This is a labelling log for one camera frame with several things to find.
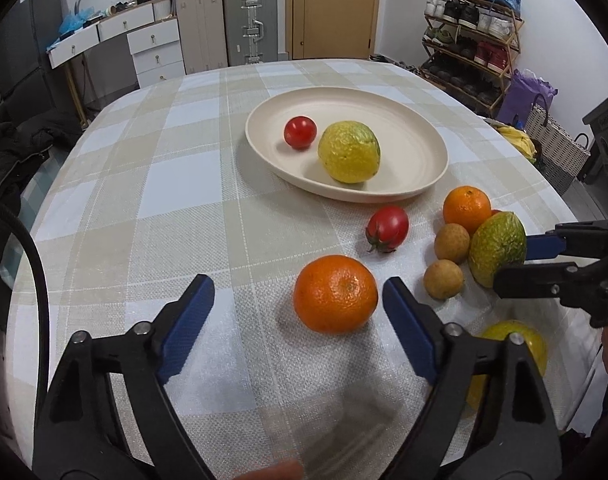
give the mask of door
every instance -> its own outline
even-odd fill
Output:
[[[367,59],[375,0],[293,0],[293,59]]]

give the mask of wicker basket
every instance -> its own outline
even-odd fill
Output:
[[[540,97],[545,108],[536,104]],[[548,108],[541,94],[533,101],[525,131],[542,145],[542,157],[536,167],[555,191],[563,195],[591,155],[588,152],[588,136],[579,134],[573,140],[557,121],[548,116]],[[581,136],[586,138],[586,146],[578,144]]]

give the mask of white plate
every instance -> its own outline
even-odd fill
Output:
[[[317,125],[315,142],[302,152],[284,141],[284,126],[299,115],[310,117]],[[326,127],[337,121],[359,121],[375,133],[381,163],[369,181],[342,184],[332,179],[319,161],[319,139]],[[435,184],[449,165],[443,139],[420,114],[386,97],[351,88],[302,88],[276,95],[248,116],[246,139],[287,182],[346,202],[409,198]]]

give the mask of purple bag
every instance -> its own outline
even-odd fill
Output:
[[[524,127],[529,119],[530,109],[535,97],[538,94],[542,95],[546,100],[545,108],[550,108],[553,97],[557,93],[558,90],[553,88],[548,81],[538,79],[534,77],[534,74],[529,76],[515,70],[511,86],[506,92],[504,102],[495,120],[511,126],[517,126],[518,123],[521,123],[521,126]]]

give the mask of tablecloth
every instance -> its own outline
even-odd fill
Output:
[[[335,202],[272,174],[248,145],[244,123],[265,99],[296,88],[343,86],[381,94],[430,121],[450,166],[428,192],[401,205],[411,233],[394,254],[368,253],[363,229],[376,206]],[[500,301],[466,286],[431,300],[421,277],[434,260],[441,204],[456,186],[483,189],[527,234],[573,221],[542,176],[480,118],[428,82],[389,64],[305,60],[216,70],[126,95],[92,123],[50,189],[32,229],[50,291],[51,374],[73,332],[115,335],[152,319],[197,273],[215,306],[179,376],[166,386],[187,433],[217,478],[289,457],[307,478],[377,478],[399,449],[428,388],[378,306],[348,336],[319,335],[295,316],[297,274],[323,254],[361,260],[381,287],[400,276],[442,320],[472,333],[516,317],[549,347],[545,384],[563,426],[598,347],[583,312],[555,300]],[[37,324],[27,261],[8,322],[7,388],[14,431],[32,455]],[[114,380],[133,453],[146,451]],[[449,456],[461,452],[466,414]]]

